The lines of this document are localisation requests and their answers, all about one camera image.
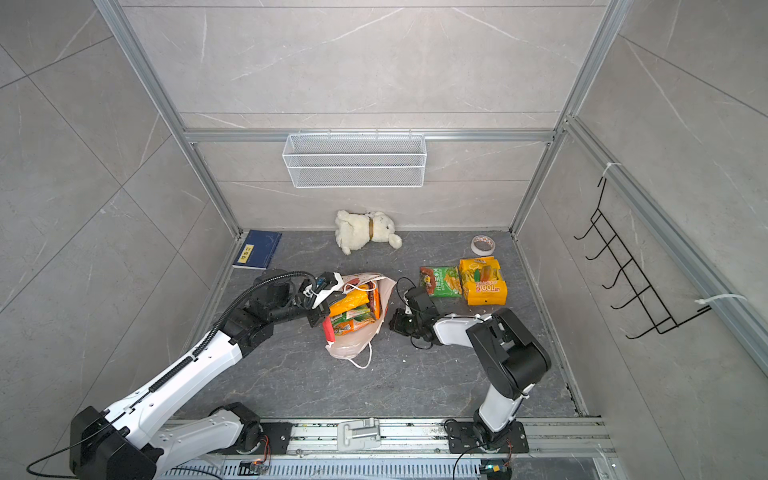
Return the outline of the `green corn chip bag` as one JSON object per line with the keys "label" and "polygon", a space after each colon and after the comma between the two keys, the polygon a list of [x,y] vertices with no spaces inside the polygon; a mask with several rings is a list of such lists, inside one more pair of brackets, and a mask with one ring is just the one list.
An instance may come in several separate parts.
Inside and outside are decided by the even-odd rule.
{"label": "green corn chip bag", "polygon": [[458,268],[455,266],[422,266],[420,285],[430,297],[458,298],[463,295]]}

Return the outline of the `strawberry print paper bag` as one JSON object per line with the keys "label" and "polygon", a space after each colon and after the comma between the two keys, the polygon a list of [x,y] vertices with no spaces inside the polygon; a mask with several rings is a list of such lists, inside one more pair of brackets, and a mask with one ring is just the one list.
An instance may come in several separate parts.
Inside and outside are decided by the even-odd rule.
{"label": "strawberry print paper bag", "polygon": [[373,356],[372,341],[387,315],[395,281],[375,272],[338,276],[340,293],[329,300],[330,314],[323,322],[325,349],[331,357],[367,369]]}

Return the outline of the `large yellow snack bag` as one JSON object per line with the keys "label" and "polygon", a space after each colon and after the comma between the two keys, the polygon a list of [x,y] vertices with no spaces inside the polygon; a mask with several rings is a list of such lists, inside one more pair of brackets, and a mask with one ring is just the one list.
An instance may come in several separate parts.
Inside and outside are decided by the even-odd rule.
{"label": "large yellow snack bag", "polygon": [[469,306],[504,305],[508,288],[499,261],[493,256],[462,259],[459,275]]}

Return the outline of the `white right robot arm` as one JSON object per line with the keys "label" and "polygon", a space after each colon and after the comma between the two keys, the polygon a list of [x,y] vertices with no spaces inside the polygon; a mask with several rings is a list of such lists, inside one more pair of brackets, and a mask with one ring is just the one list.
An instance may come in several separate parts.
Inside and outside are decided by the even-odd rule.
{"label": "white right robot arm", "polygon": [[522,403],[552,367],[546,349],[506,307],[486,315],[442,315],[422,287],[400,299],[404,306],[389,322],[392,331],[429,347],[467,347],[478,358],[490,386],[469,437],[486,450],[510,443]]}

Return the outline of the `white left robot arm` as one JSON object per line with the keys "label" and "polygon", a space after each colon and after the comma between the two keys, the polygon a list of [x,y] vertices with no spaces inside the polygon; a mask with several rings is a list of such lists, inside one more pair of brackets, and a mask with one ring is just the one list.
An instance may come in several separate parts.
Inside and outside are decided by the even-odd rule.
{"label": "white left robot arm", "polygon": [[330,313],[340,274],[267,271],[237,296],[180,359],[102,411],[87,407],[70,426],[69,468],[78,479],[153,479],[201,455],[267,448],[260,417],[240,402],[177,427],[167,421],[219,374],[271,337],[278,323]]}

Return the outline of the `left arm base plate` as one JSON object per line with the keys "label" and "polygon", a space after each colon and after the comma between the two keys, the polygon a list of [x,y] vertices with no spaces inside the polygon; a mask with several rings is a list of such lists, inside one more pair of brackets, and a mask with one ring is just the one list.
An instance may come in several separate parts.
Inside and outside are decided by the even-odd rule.
{"label": "left arm base plate", "polygon": [[283,455],[287,453],[293,424],[290,422],[261,423],[259,430],[247,429],[233,446],[214,450],[224,455]]}

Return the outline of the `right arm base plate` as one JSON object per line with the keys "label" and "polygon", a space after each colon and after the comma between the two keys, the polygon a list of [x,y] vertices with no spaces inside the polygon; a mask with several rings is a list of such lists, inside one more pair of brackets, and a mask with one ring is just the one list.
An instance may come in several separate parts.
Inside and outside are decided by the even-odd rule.
{"label": "right arm base plate", "polygon": [[490,452],[527,454],[530,447],[524,426],[519,421],[509,423],[499,432],[491,432],[480,421],[443,422],[451,453]]}

